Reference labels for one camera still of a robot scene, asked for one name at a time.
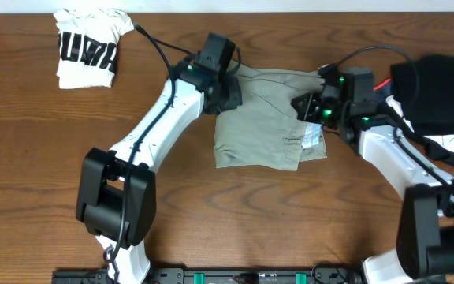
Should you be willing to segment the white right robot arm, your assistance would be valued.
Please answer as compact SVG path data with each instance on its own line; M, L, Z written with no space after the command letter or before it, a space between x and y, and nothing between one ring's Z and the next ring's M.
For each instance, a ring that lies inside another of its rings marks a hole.
M373 91L333 86L290 102L301 121L337 127L341 139L372 164L403 201L396 247L362 262L365 283L443 283L454 274L454 177L407 141L402 106Z

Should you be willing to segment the olive green shorts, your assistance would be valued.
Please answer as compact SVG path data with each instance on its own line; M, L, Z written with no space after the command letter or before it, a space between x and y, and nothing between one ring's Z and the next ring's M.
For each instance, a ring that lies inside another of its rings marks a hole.
M294 98L321 89L317 72L242 65L236 77L242 104L216 118L217 168L267 166L296 171L301 162L327 157L322 127L299 120L291 106Z

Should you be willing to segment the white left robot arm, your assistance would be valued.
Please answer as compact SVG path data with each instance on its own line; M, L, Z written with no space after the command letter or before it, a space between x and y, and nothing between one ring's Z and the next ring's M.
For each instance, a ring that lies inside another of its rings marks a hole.
M76 219L103 248L108 283L142 283L151 269L144 239L156 215L156 174L182 132L201 114L241 105L237 71L182 61L153 107L108 151L84 157Z

